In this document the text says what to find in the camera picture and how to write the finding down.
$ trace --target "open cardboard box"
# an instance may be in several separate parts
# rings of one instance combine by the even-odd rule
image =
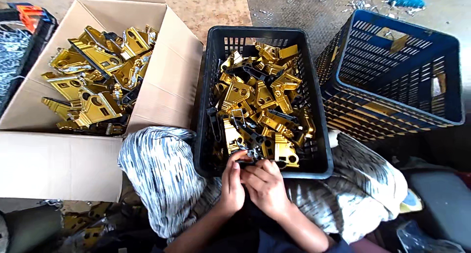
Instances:
[[[59,135],[60,118],[41,97],[63,100],[42,79],[57,48],[90,25],[121,34],[148,24],[159,35],[127,133],[151,125],[189,128],[203,44],[165,0],[74,0],[0,119],[0,197],[116,201],[122,138]]]

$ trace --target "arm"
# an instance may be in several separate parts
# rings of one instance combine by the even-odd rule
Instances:
[[[236,160],[248,159],[247,151],[233,154],[222,174],[221,199],[201,220],[183,232],[163,251],[166,253],[199,252],[244,205],[245,192],[240,183],[240,167]]]
[[[250,199],[268,217],[291,236],[297,245],[310,253],[320,253],[334,245],[334,240],[312,223],[286,196],[285,184],[275,162],[261,160],[241,172]]]

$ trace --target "orange plastic object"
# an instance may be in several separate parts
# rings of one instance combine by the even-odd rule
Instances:
[[[42,8],[35,5],[17,5],[16,9],[20,12],[21,22],[31,33],[34,33],[43,15]]]

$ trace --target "wooden board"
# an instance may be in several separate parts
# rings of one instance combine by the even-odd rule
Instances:
[[[251,26],[247,0],[165,0],[206,47],[216,25]]]

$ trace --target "blue striped fabric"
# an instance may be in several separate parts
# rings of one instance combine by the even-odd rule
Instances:
[[[221,195],[221,179],[202,178],[193,167],[194,137],[191,130],[148,127],[130,134],[118,157],[148,209],[152,229],[168,241]],[[381,221],[397,217],[407,183],[401,172],[349,135],[340,133],[337,140],[332,177],[285,179],[285,185],[288,197],[310,220],[352,243]]]

